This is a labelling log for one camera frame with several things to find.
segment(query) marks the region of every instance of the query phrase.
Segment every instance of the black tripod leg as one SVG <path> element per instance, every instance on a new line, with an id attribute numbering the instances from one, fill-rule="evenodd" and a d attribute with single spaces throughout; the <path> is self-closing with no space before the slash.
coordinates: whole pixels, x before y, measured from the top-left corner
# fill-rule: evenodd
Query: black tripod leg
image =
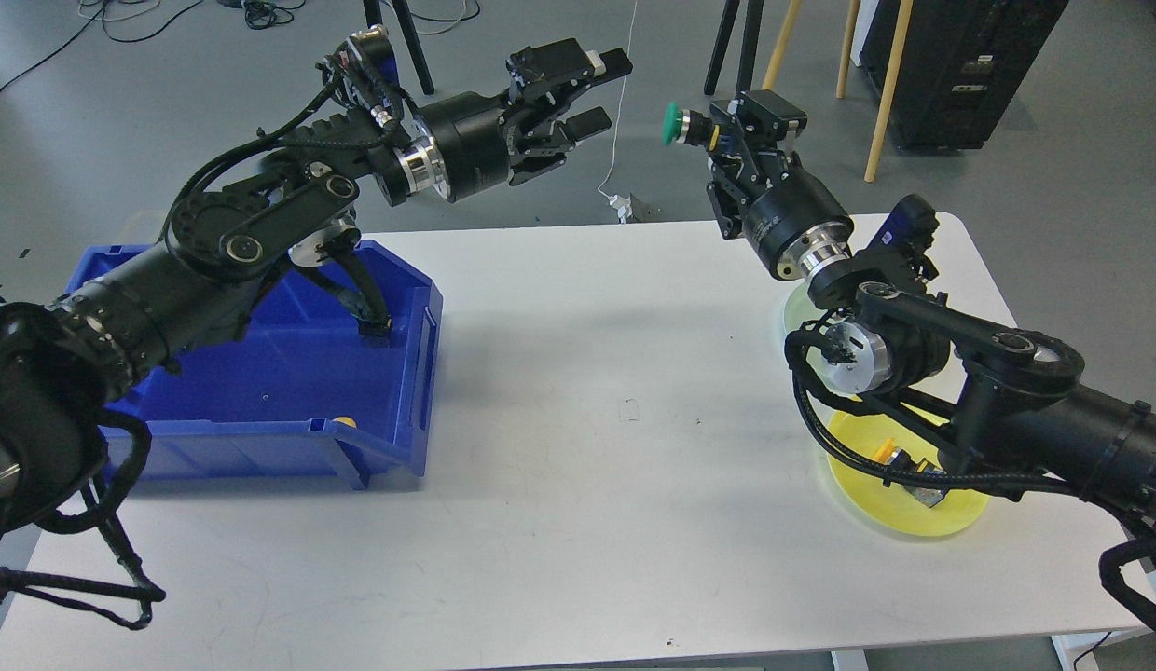
<path id="1" fill-rule="evenodd" d="M 719 72 L 724 68 L 724 56 L 727 54 L 727 43 L 731 42 L 731 29 L 735 25 L 735 14 L 740 12 L 740 0 L 724 2 L 724 16 L 719 19 L 719 35 L 716 35 L 716 49 L 711 52 L 711 67 L 706 68 L 706 82 L 702 93 L 714 95 L 719 84 Z"/>
<path id="2" fill-rule="evenodd" d="M 433 86 L 432 78 L 429 76 L 429 64 L 425 64 L 425 52 L 421 51 L 421 37 L 416 34 L 416 27 L 412 24 L 408 0 L 392 0 L 392 8 L 395 9 L 395 17 L 400 21 L 403 42 L 407 43 L 408 54 L 412 56 L 412 67 L 416 68 L 416 76 L 421 80 L 421 89 L 424 89 L 425 95 L 432 94 Z"/>
<path id="3" fill-rule="evenodd" d="M 735 80 L 735 93 L 753 88 L 753 68 L 756 67 L 756 43 L 761 39 L 761 12 L 764 0 L 748 0 L 744 14 L 744 43 L 740 47 L 740 75 Z"/>
<path id="4" fill-rule="evenodd" d="M 383 16 L 378 13 L 378 0 L 362 0 L 362 12 L 366 16 L 366 27 L 381 24 Z"/>

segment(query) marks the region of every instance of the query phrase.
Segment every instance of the green button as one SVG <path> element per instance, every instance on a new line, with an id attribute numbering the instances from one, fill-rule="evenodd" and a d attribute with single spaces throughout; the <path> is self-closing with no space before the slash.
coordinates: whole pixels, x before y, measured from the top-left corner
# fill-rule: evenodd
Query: green button
<path id="1" fill-rule="evenodd" d="M 676 103 L 669 103 L 665 109 L 665 124 L 662 127 L 662 140 L 665 145 L 672 143 L 682 133 L 682 111 Z"/>

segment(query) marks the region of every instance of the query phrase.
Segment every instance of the blue plastic bin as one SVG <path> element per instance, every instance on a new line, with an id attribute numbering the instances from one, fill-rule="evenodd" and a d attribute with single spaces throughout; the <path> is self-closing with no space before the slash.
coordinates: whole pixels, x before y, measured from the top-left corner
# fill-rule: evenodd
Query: blue plastic bin
<path id="1" fill-rule="evenodd" d="M 90 246 L 67 290 L 143 250 Z M 180 375 L 156 369 L 113 404 L 151 428 L 142 479 L 339 475 L 364 489 L 391 467 L 424 475 L 440 292 L 375 242 L 362 242 L 358 257 L 387 301 L 390 340 L 364 340 L 335 298 L 288 273 L 254 310 L 245 340 L 187 352 Z M 350 286 L 335 265 L 323 271 Z M 105 436 L 121 462 L 129 436 Z"/>

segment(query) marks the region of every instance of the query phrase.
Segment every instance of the white cable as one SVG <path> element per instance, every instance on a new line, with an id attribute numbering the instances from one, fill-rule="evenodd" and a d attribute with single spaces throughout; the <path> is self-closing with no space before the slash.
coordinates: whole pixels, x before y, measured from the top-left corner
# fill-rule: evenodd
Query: white cable
<path id="1" fill-rule="evenodd" d="M 632 56 L 632 30 L 637 25 L 638 6 L 640 6 L 640 0 L 635 0 L 632 3 L 632 21 L 629 23 L 629 45 L 624 47 L 624 54 L 629 57 Z M 624 78 L 624 86 L 620 88 L 620 105 L 615 109 L 615 131 L 612 132 L 612 165 L 608 165 L 607 177 L 603 178 L 603 182 L 600 182 L 599 186 L 595 186 L 595 191 L 599 191 L 607 199 L 608 204 L 612 202 L 613 197 L 607 194 L 607 191 L 603 191 L 603 186 L 608 183 L 608 179 L 612 179 L 612 171 L 615 170 L 615 145 L 620 140 L 620 116 L 624 113 L 624 93 L 627 89 L 629 89 L 629 78 Z"/>
<path id="2" fill-rule="evenodd" d="M 143 0 L 140 0 L 140 2 L 119 2 L 118 5 L 140 5 L 142 3 L 142 1 Z M 86 7 L 91 7 L 94 5 L 102 5 L 102 7 L 97 9 L 97 14 L 105 14 L 106 3 L 104 2 L 104 0 L 102 2 L 84 2 L 84 0 L 76 0 L 76 16 L 89 19 L 90 21 L 92 21 L 94 16 L 91 16 L 91 14 L 82 12 L 82 9 Z M 108 22 L 109 24 L 117 24 L 117 22 L 125 22 L 127 19 L 141 17 L 143 16 L 143 14 L 151 12 L 151 9 L 155 9 L 156 7 L 160 7 L 160 0 L 156 0 L 155 5 L 144 7 L 143 9 L 139 9 L 139 12 L 135 12 L 134 14 L 127 14 L 126 16 L 118 16 L 113 19 L 102 16 L 102 22 Z"/>
<path id="3" fill-rule="evenodd" d="M 468 0 L 462 0 L 462 13 L 458 14 L 458 17 L 454 19 L 454 22 L 452 22 L 450 25 L 443 27 L 443 29 L 440 29 L 440 30 L 431 30 L 431 31 L 427 31 L 427 32 L 422 32 L 422 31 L 417 30 L 416 34 L 417 35 L 440 35 L 443 32 L 450 32 L 451 30 L 454 30 L 455 27 L 458 27 L 458 24 L 460 24 L 460 22 L 462 22 L 462 19 L 466 17 L 466 12 L 469 8 L 469 5 L 470 3 L 469 3 Z"/>
<path id="4" fill-rule="evenodd" d="M 395 12 L 395 8 L 392 7 L 392 3 L 391 3 L 390 0 L 383 0 L 383 3 L 387 5 L 387 9 L 392 9 L 392 12 Z M 429 31 L 420 31 L 420 30 L 417 30 L 416 34 L 417 35 L 440 35 L 443 32 L 450 32 L 451 30 L 454 30 L 455 27 L 458 27 L 458 24 L 460 24 L 460 22 L 462 22 L 466 19 L 466 13 L 469 12 L 469 9 L 470 9 L 470 0 L 462 0 L 462 13 L 458 14 L 458 17 L 454 19 L 454 22 L 452 22 L 450 25 L 443 27 L 443 29 L 440 29 L 440 30 L 429 30 Z"/>

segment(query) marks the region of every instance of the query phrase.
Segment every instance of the wooden stool leg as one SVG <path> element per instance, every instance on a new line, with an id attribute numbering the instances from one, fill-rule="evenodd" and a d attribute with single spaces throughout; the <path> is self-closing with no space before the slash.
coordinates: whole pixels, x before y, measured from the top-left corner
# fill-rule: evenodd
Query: wooden stool leg
<path id="1" fill-rule="evenodd" d="M 786 17 L 781 21 L 781 32 L 778 34 L 778 43 L 773 47 L 773 54 L 769 57 L 769 69 L 764 72 L 762 89 L 773 90 L 773 84 L 778 81 L 778 71 L 781 68 L 781 60 L 786 59 L 786 47 L 790 46 L 790 36 L 794 34 L 794 24 L 798 22 L 800 9 L 801 0 L 790 0 Z"/>
<path id="2" fill-rule="evenodd" d="M 894 90 L 897 90 L 897 75 L 902 71 L 902 52 L 905 51 L 905 36 L 910 31 L 912 8 L 913 0 L 902 0 L 902 6 L 897 10 L 894 47 L 889 51 L 889 67 L 884 68 L 884 84 L 881 86 L 880 110 L 876 112 L 876 128 L 873 131 L 872 150 L 868 152 L 865 182 L 876 180 L 876 165 L 880 164 L 880 153 L 884 148 L 884 132 L 889 130 L 889 112 L 894 110 Z"/>
<path id="3" fill-rule="evenodd" d="M 851 62 L 851 42 L 855 40 L 855 17 L 860 15 L 860 0 L 851 0 L 847 7 L 847 25 L 843 27 L 843 52 L 839 54 L 839 81 L 835 84 L 835 97 L 847 95 L 847 69 Z"/>

